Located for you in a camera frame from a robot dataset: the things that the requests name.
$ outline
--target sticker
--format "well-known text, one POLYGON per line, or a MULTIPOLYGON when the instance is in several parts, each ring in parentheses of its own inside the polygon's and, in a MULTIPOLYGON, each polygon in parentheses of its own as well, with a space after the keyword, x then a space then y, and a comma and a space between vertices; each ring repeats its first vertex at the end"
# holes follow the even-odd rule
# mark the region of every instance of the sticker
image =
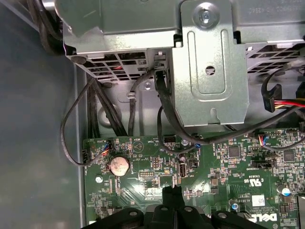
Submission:
POLYGON ((265 196, 264 195, 252 196, 252 206, 253 207, 265 206, 265 196))

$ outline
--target metal bracket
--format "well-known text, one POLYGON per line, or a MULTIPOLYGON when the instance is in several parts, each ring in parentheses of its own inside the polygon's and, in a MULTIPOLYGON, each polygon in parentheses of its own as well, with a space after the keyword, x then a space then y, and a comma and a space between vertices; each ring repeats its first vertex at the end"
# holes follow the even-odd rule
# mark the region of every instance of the metal bracket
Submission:
POLYGON ((184 1, 181 20, 183 47, 173 48, 173 88, 182 122, 243 123, 249 105, 245 49, 234 42, 230 1, 184 1))

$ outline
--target motherboard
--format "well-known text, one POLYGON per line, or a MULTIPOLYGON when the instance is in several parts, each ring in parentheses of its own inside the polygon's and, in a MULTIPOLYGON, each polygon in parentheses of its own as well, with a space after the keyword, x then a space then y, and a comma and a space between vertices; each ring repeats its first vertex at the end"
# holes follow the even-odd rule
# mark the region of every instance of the motherboard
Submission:
MULTIPOLYGON (((297 129, 261 134, 272 147, 300 140, 297 129)), ((172 150, 190 146, 174 135, 163 140, 172 150)), ((177 155, 161 149, 156 136, 117 137, 85 140, 84 159, 94 158, 108 145, 111 150, 84 170, 87 224, 123 208, 145 212, 149 205, 162 204, 163 187, 177 185, 185 204, 200 207, 207 216, 227 210, 270 229, 299 228, 303 144, 271 152, 261 147, 257 134, 248 134, 177 155)))

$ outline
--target screw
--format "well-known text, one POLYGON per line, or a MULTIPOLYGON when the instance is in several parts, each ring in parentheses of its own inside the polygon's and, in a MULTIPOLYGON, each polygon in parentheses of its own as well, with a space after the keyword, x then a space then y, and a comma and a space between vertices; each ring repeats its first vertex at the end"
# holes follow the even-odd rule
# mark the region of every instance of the screw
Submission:
POLYGON ((148 91, 151 89, 152 84, 150 82, 145 83, 145 89, 148 91))
POLYGON ((186 140, 182 140, 182 141, 181 141, 181 144, 182 144, 183 146, 187 146, 187 145, 189 144, 189 142, 186 141, 186 140))
POLYGON ((218 213, 217 216, 218 216, 219 218, 223 218, 223 219, 227 218, 227 215, 224 214, 224 213, 218 213))
POLYGON ((201 14, 199 15, 199 19, 203 24, 209 23, 211 19, 210 12, 207 10, 203 10, 203 12, 201 12, 201 14))
POLYGON ((180 159, 180 161, 182 161, 182 162, 185 162, 185 161, 186 161, 185 156, 181 156, 181 158, 179 158, 179 159, 180 159))
POLYGON ((188 211, 188 212, 191 212, 193 209, 190 208, 190 207, 185 207, 184 210, 185 210, 185 211, 188 211))
POLYGON ((96 183, 100 184, 101 182, 103 182, 103 178, 101 176, 97 176, 95 178, 96 183))

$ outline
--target chip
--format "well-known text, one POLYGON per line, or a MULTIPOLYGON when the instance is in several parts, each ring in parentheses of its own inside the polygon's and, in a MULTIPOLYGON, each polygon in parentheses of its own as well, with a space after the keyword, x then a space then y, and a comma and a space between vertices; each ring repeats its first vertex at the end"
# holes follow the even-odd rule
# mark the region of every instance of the chip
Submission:
POLYGON ((211 179, 211 184, 212 184, 212 187, 217 187, 218 186, 218 179, 211 179))
POLYGON ((219 189, 217 187, 213 187, 213 188, 211 188, 211 192, 213 194, 219 194, 219 189))
POLYGON ((295 152, 293 150, 284 151, 284 162, 295 161, 295 152))
POLYGON ((229 147, 229 157, 240 157, 239 146, 229 147))

